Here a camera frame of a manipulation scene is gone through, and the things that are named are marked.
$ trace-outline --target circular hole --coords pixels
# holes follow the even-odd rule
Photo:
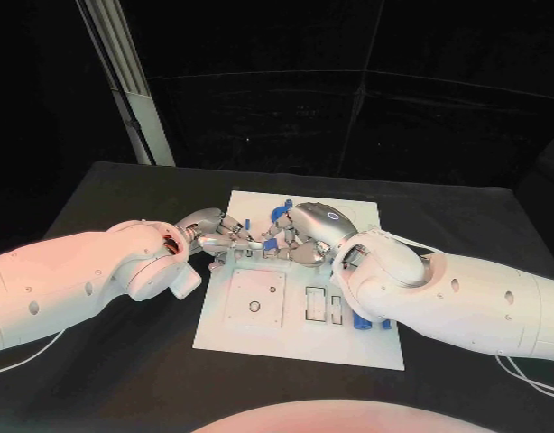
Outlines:
[[[31,310],[31,314],[34,316],[39,313],[39,304],[35,300],[31,302],[31,306],[28,307],[28,309]]]

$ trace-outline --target black cable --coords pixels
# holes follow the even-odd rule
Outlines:
[[[112,56],[109,55],[109,52],[106,50],[104,41],[101,40],[101,36],[100,36],[100,32],[99,32],[99,26],[96,25],[96,22],[93,21],[91,11],[88,10],[88,6],[86,5],[86,0],[78,0],[78,6],[80,6],[80,9],[83,10],[83,15],[86,17],[86,26],[88,27],[88,30],[91,31],[93,38],[96,40],[96,44],[99,45],[101,58],[104,59],[106,67],[109,68],[109,71],[112,72],[114,86],[117,87],[119,94],[122,95],[122,100],[125,101],[127,114],[130,115],[129,125],[138,131],[140,144],[143,145],[145,152],[148,153],[148,158],[151,159],[151,164],[156,165],[156,159],[153,158],[151,145],[148,144],[148,139],[145,138],[143,130],[140,128],[139,119],[135,115],[135,110],[132,108],[130,101],[127,99],[126,89],[125,89],[125,86],[122,84],[122,80],[119,79],[117,71],[114,70]]]

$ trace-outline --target white board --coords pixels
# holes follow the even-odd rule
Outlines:
[[[380,227],[377,203],[233,191],[228,214],[243,224],[250,220],[257,240],[270,227],[270,212],[289,198],[295,205],[335,207],[360,231]],[[283,247],[283,234],[277,242]],[[404,370],[397,324],[355,329],[342,290],[329,283],[331,271],[329,263],[314,269],[265,259],[262,252],[239,260],[228,253],[210,279],[192,347]]]

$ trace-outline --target blue component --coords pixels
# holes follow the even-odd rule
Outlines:
[[[277,218],[285,214],[286,210],[293,206],[293,200],[288,199],[283,206],[279,206],[273,211],[270,212],[270,221],[275,223],[277,221]]]
[[[275,250],[277,248],[277,239],[273,237],[269,241],[265,241],[265,250]]]
[[[373,322],[370,322],[366,318],[360,316],[360,314],[354,311],[353,312],[353,325],[355,329],[370,329],[373,327]]]

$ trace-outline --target black table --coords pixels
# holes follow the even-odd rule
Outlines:
[[[226,209],[233,189],[376,201],[381,226],[397,235],[554,278],[553,257],[513,192],[501,188],[100,162],[47,237],[106,230],[129,219],[175,223],[197,209]],[[435,410],[497,431],[554,431],[554,399],[513,378],[491,356],[406,326],[404,372],[192,349],[210,262],[207,254],[191,259],[205,282],[184,301],[171,291],[145,302],[117,299],[38,358],[0,374],[2,428],[188,431],[273,403],[358,399]],[[554,363],[523,360],[521,366],[554,382]]]

